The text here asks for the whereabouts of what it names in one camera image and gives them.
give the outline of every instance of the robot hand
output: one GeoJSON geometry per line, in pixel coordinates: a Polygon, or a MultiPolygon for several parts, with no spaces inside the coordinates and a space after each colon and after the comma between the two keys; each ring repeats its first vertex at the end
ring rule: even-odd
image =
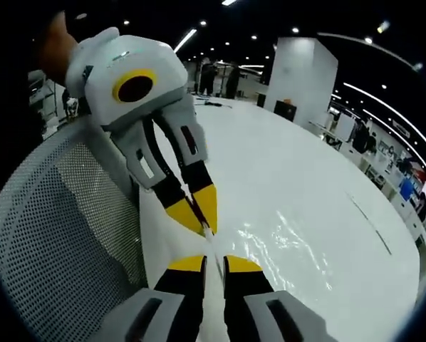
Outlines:
{"type": "Polygon", "coordinates": [[[215,234],[216,189],[204,165],[204,132],[186,84],[186,69],[170,46],[119,36],[116,28],[81,42],[66,77],[69,92],[84,95],[95,120],[111,132],[133,179],[153,189],[166,213],[181,225],[201,235],[209,227],[215,234]],[[193,200],[164,161],[153,123],[170,141],[193,200]]]}

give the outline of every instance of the ceiling light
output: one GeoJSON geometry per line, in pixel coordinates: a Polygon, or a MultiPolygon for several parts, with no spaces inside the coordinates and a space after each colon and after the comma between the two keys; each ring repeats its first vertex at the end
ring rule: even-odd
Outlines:
{"type": "Polygon", "coordinates": [[[387,30],[390,26],[390,23],[387,20],[384,20],[381,25],[378,27],[378,33],[382,33],[387,30]]]}
{"type": "Polygon", "coordinates": [[[191,37],[197,32],[197,30],[194,28],[191,31],[188,32],[188,34],[178,43],[177,47],[174,49],[175,53],[178,52],[178,50],[181,49],[181,47],[191,39],[191,37]]]}
{"type": "Polygon", "coordinates": [[[424,67],[424,65],[422,63],[416,63],[412,68],[415,71],[419,71],[420,69],[422,69],[424,67]]]}
{"type": "Polygon", "coordinates": [[[76,16],[77,20],[81,20],[86,18],[88,15],[86,13],[80,13],[79,15],[76,16]]]}
{"type": "Polygon", "coordinates": [[[373,115],[372,113],[370,113],[369,111],[367,111],[366,109],[363,109],[363,111],[365,112],[365,113],[367,113],[369,116],[372,116],[372,117],[374,117],[377,121],[379,121],[381,124],[383,124],[386,128],[388,128],[389,130],[391,130],[392,132],[393,132],[393,134],[395,134],[396,136],[397,136],[397,138],[399,138],[401,141],[403,141],[406,145],[407,145],[407,147],[408,147],[408,151],[411,149],[412,150],[412,152],[414,153],[414,155],[416,156],[416,157],[418,157],[419,158],[419,160],[420,161],[422,161],[422,163],[425,165],[425,167],[426,167],[426,162],[422,159],[422,157],[420,157],[420,154],[414,149],[414,147],[413,146],[411,146],[411,144],[408,142],[408,141],[406,141],[405,139],[404,139],[404,137],[402,137],[396,130],[394,130],[392,127],[390,127],[387,123],[385,123],[384,121],[382,121],[380,118],[378,118],[376,115],[373,115]]]}
{"type": "Polygon", "coordinates": [[[228,5],[233,4],[235,1],[237,1],[237,0],[224,0],[224,1],[222,2],[222,5],[223,5],[223,6],[228,6],[228,5]]]}
{"type": "Polygon", "coordinates": [[[243,65],[240,68],[263,68],[264,66],[255,66],[255,65],[243,65]]]}
{"type": "Polygon", "coordinates": [[[396,111],[396,109],[394,109],[393,107],[390,107],[387,103],[385,103],[384,101],[382,101],[379,98],[376,98],[375,96],[367,93],[366,91],[359,89],[357,87],[355,87],[354,85],[348,84],[348,83],[343,83],[345,86],[352,88],[364,95],[367,95],[369,98],[372,98],[373,100],[379,102],[381,105],[384,105],[386,108],[390,109],[391,111],[393,111],[396,115],[398,115],[401,120],[405,121],[405,123],[407,123],[419,136],[422,140],[425,141],[426,143],[426,137],[422,134],[422,132],[419,131],[419,129],[417,127],[415,127],[402,113],[396,111]]]}

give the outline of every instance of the white table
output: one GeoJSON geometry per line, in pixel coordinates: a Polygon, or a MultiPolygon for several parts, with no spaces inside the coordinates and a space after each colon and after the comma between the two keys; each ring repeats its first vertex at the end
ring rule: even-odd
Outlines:
{"type": "MultiPolygon", "coordinates": [[[[255,105],[212,100],[233,106],[196,106],[218,193],[214,249],[260,264],[275,290],[324,317],[338,341],[388,341],[412,310],[419,282],[418,252],[398,213],[314,135],[255,105]]],[[[160,131],[157,139],[177,170],[160,131]]],[[[150,286],[172,260],[209,256],[199,339],[228,341],[211,246],[171,220],[153,193],[141,192],[140,215],[150,286]]]]}

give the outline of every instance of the white pillar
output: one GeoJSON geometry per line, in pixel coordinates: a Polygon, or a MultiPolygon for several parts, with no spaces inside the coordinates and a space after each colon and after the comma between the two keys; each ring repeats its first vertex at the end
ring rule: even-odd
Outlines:
{"type": "Polygon", "coordinates": [[[294,123],[305,129],[311,118],[325,115],[333,92],[338,60],[314,38],[280,38],[264,108],[277,100],[297,107],[294,123]]]}

